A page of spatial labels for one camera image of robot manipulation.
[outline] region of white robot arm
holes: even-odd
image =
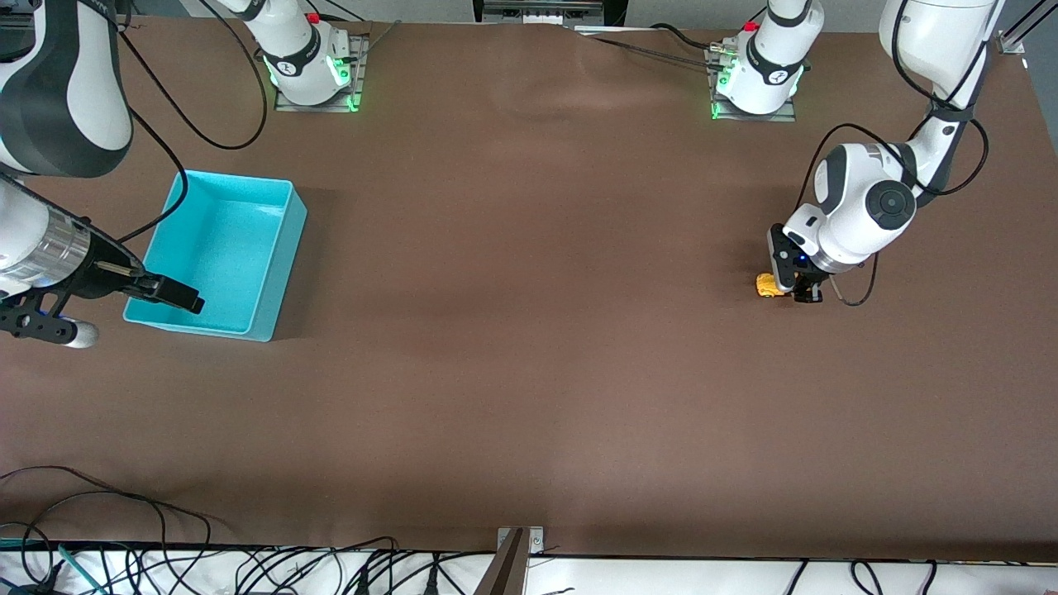
[[[768,0],[760,28],[738,33],[731,73],[717,91],[753,114],[777,111],[794,93],[808,55],[823,29],[819,0]]]
[[[1003,0],[889,0],[879,36],[899,65],[932,84],[927,119],[907,143],[843,144],[819,164],[817,204],[768,233],[776,286],[822,301],[819,284],[895,240],[948,182],[983,83],[986,43]]]
[[[291,102],[313,106],[349,85],[342,60],[349,34],[327,22],[309,22],[297,0],[219,0],[247,23],[264,52],[276,87]]]
[[[310,23],[296,0],[222,0],[247,22],[287,98],[315,105],[348,75],[345,32]],[[132,123],[122,91],[113,0],[41,0],[35,43],[0,64],[0,330],[71,347],[97,331],[61,315],[71,296],[114,291],[198,313],[198,292],[143,269],[131,252],[78,218],[50,205],[16,176],[91,178],[125,157]],[[43,307],[45,295],[54,304]]]

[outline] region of white floor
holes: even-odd
[[[184,558],[194,553],[170,552],[169,558]],[[303,554],[273,570],[270,576],[282,579],[304,567],[320,554]],[[312,569],[295,585],[298,595],[329,595],[347,582],[357,569],[367,560],[367,552],[354,552],[327,557]],[[235,594],[235,572],[248,561],[250,556],[240,552],[229,552],[200,560],[185,577],[201,595]],[[489,565],[491,555],[479,555],[455,559],[443,563],[444,570],[461,587],[463,592],[473,593],[480,577]],[[98,552],[81,552],[76,561],[93,579],[106,583],[103,558]],[[112,577],[117,578],[126,569],[126,554],[121,551],[108,552],[106,560]],[[160,552],[151,552],[145,562],[149,565],[163,560]],[[428,554],[416,554],[395,564],[394,580],[401,581],[409,573],[421,569],[433,560]],[[48,567],[47,553],[31,553],[30,570],[43,576]],[[797,570],[799,562],[754,561],[754,560],[631,560],[631,559],[582,559],[582,558],[534,558],[530,561],[526,595],[545,595],[567,591],[572,595],[783,595]],[[187,562],[174,562],[182,572]],[[872,563],[878,575],[884,594],[918,595],[922,592],[929,566],[925,563]],[[850,576],[849,562],[811,562],[808,564],[796,594],[798,595],[861,595]],[[240,574],[245,577],[249,565]],[[861,580],[872,585],[869,575],[860,569]],[[371,584],[370,593],[378,595],[388,590],[389,577],[386,572],[378,573],[379,578]],[[425,587],[427,573],[418,575],[397,588],[395,595],[419,595]],[[16,584],[29,581],[22,571],[17,552],[0,553],[0,577]],[[151,571],[151,577],[163,594],[168,594],[175,584],[174,574],[165,566]],[[70,564],[65,564],[59,575],[57,591],[69,595],[92,595],[92,587]],[[146,580],[141,583],[144,595],[158,593]],[[457,595],[458,592],[443,577],[438,581],[441,595]],[[260,580],[252,588],[245,583],[241,593],[267,594],[275,590],[268,580]],[[1058,591],[1058,567],[1015,566],[1004,564],[941,564],[929,595],[1044,595],[1048,590]],[[113,587],[117,595],[131,594],[129,582]],[[174,595],[190,595],[179,588]]]

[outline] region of brown table surface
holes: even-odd
[[[223,29],[141,24],[195,121],[244,138],[257,90]],[[711,121],[694,68],[557,26],[400,24],[359,113],[272,113],[237,152],[122,57],[188,168],[290,179],[308,205],[276,340],[73,303],[96,347],[0,341],[3,468],[71,465],[227,542],[471,549],[530,524],[560,553],[1058,559],[1058,160],[1020,57],[980,101],[987,168],[886,250],[862,308],[752,284],[822,134],[902,140],[924,111],[875,35],[823,35],[798,122],[762,125]],[[979,150],[968,132],[955,179]],[[113,174],[34,186],[118,235],[172,174],[138,131]],[[75,486],[22,475],[0,509]],[[157,540],[152,515],[86,499],[44,528]]]

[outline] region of yellow object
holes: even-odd
[[[776,285],[776,275],[771,273],[756,275],[756,294],[762,298],[786,295],[785,292],[779,290],[779,286]]]

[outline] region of plastic bin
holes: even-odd
[[[195,289],[202,313],[130,299],[125,320],[176,332],[269,341],[305,227],[286,180],[187,172],[184,203],[162,221],[144,264]],[[174,180],[165,208],[180,193]]]

